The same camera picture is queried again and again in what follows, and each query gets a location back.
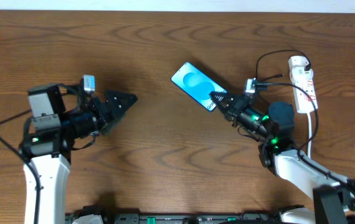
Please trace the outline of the blue screen smartphone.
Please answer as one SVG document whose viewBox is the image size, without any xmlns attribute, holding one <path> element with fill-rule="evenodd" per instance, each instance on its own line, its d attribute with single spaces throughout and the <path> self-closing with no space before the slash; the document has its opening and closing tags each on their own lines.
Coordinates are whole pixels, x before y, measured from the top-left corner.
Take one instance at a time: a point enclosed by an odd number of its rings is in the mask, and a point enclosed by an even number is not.
<svg viewBox="0 0 355 224">
<path fill-rule="evenodd" d="M 190 62 L 184 63 L 171 77 L 171 81 L 210 112 L 216 108 L 215 103 L 210 97 L 210 93 L 213 91 L 226 92 L 224 88 Z"/>
</svg>

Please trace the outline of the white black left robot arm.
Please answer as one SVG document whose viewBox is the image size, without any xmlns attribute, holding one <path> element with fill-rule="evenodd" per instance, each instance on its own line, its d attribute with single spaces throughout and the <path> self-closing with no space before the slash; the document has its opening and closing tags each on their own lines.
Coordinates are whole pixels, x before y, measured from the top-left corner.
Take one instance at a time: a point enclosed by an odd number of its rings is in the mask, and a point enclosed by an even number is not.
<svg viewBox="0 0 355 224">
<path fill-rule="evenodd" d="M 63 223 L 65 191 L 75 140 L 107 135 L 138 100 L 114 90 L 100 101 L 78 85 L 49 84 L 32 88 L 33 116 L 24 124 L 19 153 L 24 158 L 27 198 L 25 223 Z"/>
</svg>

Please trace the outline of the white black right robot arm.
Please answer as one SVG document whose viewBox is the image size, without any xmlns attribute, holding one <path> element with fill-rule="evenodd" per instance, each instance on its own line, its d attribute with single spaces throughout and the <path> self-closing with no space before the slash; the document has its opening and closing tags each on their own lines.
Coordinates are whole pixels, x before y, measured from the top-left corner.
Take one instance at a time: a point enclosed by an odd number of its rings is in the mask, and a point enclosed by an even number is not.
<svg viewBox="0 0 355 224">
<path fill-rule="evenodd" d="M 247 95 L 213 91 L 210 97 L 233 127 L 260 142 L 262 165 L 313 201 L 313 210 L 293 205 L 270 215 L 266 223 L 355 223 L 355 179 L 323 167 L 296 145 L 291 135 L 295 127 L 291 104 L 276 101 L 261 113 Z"/>
</svg>

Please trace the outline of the white power strip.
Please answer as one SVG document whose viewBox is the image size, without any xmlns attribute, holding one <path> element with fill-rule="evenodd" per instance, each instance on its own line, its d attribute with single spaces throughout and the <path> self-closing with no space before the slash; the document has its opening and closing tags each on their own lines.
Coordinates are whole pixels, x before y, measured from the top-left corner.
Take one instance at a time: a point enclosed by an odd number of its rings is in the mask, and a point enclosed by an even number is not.
<svg viewBox="0 0 355 224">
<path fill-rule="evenodd" d="M 312 80 L 292 83 L 301 88 L 293 87 L 296 111 L 300 114 L 311 113 L 318 108 L 314 83 Z"/>
</svg>

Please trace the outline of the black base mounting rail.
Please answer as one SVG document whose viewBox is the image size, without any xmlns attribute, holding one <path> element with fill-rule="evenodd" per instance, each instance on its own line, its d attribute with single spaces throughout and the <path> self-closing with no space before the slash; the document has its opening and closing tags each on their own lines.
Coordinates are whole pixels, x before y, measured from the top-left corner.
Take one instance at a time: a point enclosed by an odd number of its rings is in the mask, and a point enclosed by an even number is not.
<svg viewBox="0 0 355 224">
<path fill-rule="evenodd" d="M 139 210 L 111 211 L 99 205 L 84 206 L 65 215 L 65 224 L 213 224 L 213 223 L 284 223 L 277 213 L 244 212 L 206 213 L 141 213 Z"/>
</svg>

